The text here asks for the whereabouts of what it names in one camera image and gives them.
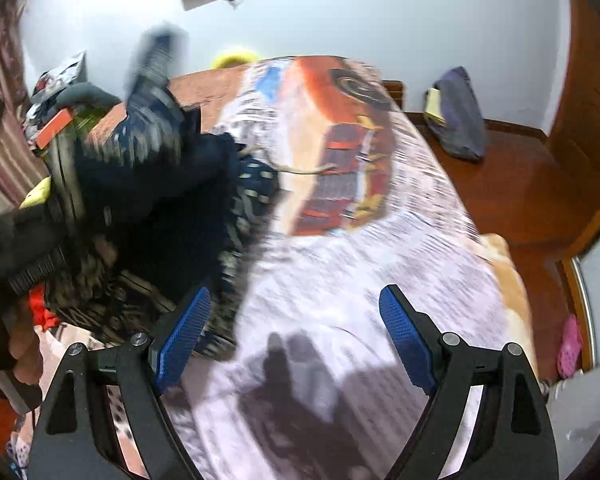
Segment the person's left hand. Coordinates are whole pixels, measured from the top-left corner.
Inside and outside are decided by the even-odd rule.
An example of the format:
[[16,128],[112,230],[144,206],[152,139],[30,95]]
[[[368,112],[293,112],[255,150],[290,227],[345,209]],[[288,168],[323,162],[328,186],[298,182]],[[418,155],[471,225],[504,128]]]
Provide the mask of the person's left hand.
[[37,385],[43,373],[43,358],[40,338],[34,330],[33,314],[26,302],[20,301],[12,319],[14,324],[8,343],[8,350],[16,360],[12,372],[18,382]]

